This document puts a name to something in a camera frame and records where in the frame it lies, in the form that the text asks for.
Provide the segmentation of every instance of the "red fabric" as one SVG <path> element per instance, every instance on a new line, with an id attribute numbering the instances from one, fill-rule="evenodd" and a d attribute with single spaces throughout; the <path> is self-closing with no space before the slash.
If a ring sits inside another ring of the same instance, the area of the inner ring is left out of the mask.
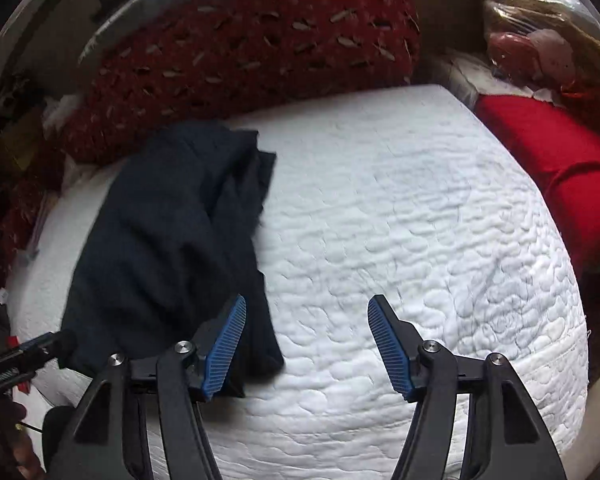
<path id="1" fill-rule="evenodd" d="M 11 207 L 0 222 L 0 243 L 8 270 L 18 250 L 27 247 L 44 194 L 42 185 L 30 178 L 22 178 L 11 190 Z"/>
<path id="2" fill-rule="evenodd" d="M 475 114 L 538 185 L 576 275 L 600 263 L 600 135 L 551 104 L 481 96 Z"/>
<path id="3" fill-rule="evenodd" d="M 106 56 L 64 148 L 102 164 L 172 121 L 405 84 L 419 51 L 412 0 L 191 0 Z"/>
<path id="4" fill-rule="evenodd" d="M 37 181 L 46 190 L 60 191 L 64 177 L 64 153 L 58 140 L 40 143 L 25 176 Z"/>

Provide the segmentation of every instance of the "pivot bolt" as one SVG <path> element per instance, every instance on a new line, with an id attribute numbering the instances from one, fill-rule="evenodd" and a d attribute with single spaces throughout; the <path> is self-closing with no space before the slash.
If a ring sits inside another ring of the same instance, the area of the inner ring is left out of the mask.
<path id="1" fill-rule="evenodd" d="M 507 358 L 504 357 L 504 355 L 502 354 L 495 353 L 491 354 L 491 362 L 496 366 L 502 366 L 504 363 L 507 362 Z"/>
<path id="2" fill-rule="evenodd" d="M 188 354 L 189 352 L 191 352 L 192 348 L 193 345 L 191 344 L 191 341 L 178 341 L 176 343 L 176 346 L 174 347 L 174 350 L 178 354 Z"/>
<path id="3" fill-rule="evenodd" d="M 426 341 L 423 341 L 422 348 L 424 348 L 425 352 L 435 354 L 440 351 L 440 343 L 433 341 L 433 339 L 427 339 Z"/>
<path id="4" fill-rule="evenodd" d="M 125 362 L 125 356 L 119 352 L 109 356 L 109 364 L 111 366 L 120 366 L 123 362 Z"/>

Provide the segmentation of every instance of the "white quilted bedspread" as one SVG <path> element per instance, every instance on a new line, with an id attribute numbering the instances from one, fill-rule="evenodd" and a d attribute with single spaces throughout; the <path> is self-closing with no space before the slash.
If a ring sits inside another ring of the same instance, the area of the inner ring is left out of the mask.
<path id="1" fill-rule="evenodd" d="M 286 359 L 245 399 L 204 406 L 226 479 L 389 478 L 413 406 L 390 385 L 366 322 L 384 294 L 398 317 L 451 351 L 502 352 L 534 398 L 558 451 L 587 395 L 578 287 L 532 180 L 469 110 L 437 86 L 303 102 L 233 120 L 278 154 L 255 244 Z M 74 186 L 52 211 L 33 263 L 13 277 L 21 340 L 55 330 L 73 268 L 117 168 Z M 52 403 L 87 385 L 50 369 Z M 460 399 L 449 470 L 462 459 Z M 166 478 L 150 416 L 158 478 Z"/>

